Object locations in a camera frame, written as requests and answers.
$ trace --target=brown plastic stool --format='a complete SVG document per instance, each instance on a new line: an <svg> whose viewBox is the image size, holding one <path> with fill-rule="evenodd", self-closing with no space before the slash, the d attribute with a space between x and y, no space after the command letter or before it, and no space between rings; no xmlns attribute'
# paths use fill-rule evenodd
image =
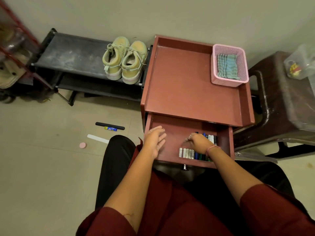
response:
<svg viewBox="0 0 315 236"><path fill-rule="evenodd" d="M257 77L262 120L234 133L235 151L271 142L291 142L312 146L301 145L289 150L279 143L280 151L272 157L315 152L315 96L308 78L287 77L283 61L288 56L289 53L278 51L249 70L249 76Z"/></svg>

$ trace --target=blue striped cloth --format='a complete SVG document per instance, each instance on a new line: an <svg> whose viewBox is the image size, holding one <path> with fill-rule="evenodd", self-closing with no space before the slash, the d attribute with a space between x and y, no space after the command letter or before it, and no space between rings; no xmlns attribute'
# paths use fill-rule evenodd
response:
<svg viewBox="0 0 315 236"><path fill-rule="evenodd" d="M236 55L218 54L218 77L240 80L237 76Z"/></svg>

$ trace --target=pink plastic basket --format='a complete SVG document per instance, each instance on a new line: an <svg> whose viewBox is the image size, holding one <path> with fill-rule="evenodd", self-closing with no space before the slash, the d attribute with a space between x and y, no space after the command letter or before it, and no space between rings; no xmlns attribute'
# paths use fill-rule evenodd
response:
<svg viewBox="0 0 315 236"><path fill-rule="evenodd" d="M240 80L227 79L218 77L218 54L227 54L227 55L236 55L236 64L237 64L237 76ZM219 45L215 44L213 46L213 51L211 55L211 82L214 84L225 85L230 87L237 87L241 84L247 83L249 80L247 63L245 51L242 48Z"/></svg>

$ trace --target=forearm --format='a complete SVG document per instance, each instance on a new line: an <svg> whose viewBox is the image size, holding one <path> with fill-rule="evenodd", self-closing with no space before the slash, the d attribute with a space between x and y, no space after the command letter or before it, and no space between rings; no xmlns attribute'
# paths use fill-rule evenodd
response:
<svg viewBox="0 0 315 236"><path fill-rule="evenodd" d="M138 232L150 183L152 150L142 148L123 180L109 197L104 207L121 213Z"/></svg>
<svg viewBox="0 0 315 236"><path fill-rule="evenodd" d="M208 153L238 205L240 205L242 195L249 188L262 184L260 180L244 170L222 149L213 147Z"/></svg>

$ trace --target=hand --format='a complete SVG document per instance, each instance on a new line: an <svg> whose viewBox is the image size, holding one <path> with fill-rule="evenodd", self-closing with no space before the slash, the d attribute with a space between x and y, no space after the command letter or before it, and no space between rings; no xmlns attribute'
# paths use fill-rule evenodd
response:
<svg viewBox="0 0 315 236"><path fill-rule="evenodd" d="M160 136L164 131L162 126L158 126L149 130L144 136L143 148L152 150L153 159L157 158L158 151L165 143L166 133Z"/></svg>
<svg viewBox="0 0 315 236"><path fill-rule="evenodd" d="M200 154L207 154L207 149L214 144L209 141L204 135L198 134L193 132L192 134L189 135L188 138L186 138L185 142L189 142L191 145L191 148Z"/></svg>

